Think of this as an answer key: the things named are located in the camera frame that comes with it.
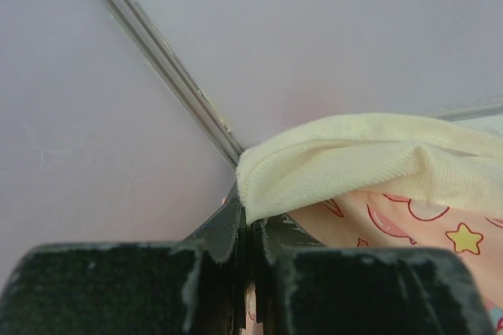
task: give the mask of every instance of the wall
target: wall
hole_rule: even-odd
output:
[[[100,1],[0,2],[0,285],[34,245],[200,225],[233,170]]]
[[[138,1],[244,145],[319,116],[503,99],[503,0]]]

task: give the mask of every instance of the folded fabric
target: folded fabric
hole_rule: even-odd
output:
[[[419,116],[333,116],[247,150],[237,167],[247,221],[351,191],[503,217],[503,139]]]

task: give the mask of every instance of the cream fabric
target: cream fabric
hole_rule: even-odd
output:
[[[237,167],[247,221],[351,191],[503,216],[503,138],[418,116],[333,116],[247,150]]]

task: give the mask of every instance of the garment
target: garment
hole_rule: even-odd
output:
[[[237,183],[249,223],[290,212],[328,246],[455,252],[503,333],[503,138],[418,116],[333,116],[249,149]]]

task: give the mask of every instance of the black plastic part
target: black plastic part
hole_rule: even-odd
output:
[[[321,248],[287,215],[255,223],[253,234],[266,335],[494,334],[471,275],[451,252]]]
[[[244,326],[245,231],[234,188],[185,241],[35,248],[0,297],[0,334],[236,335]]]

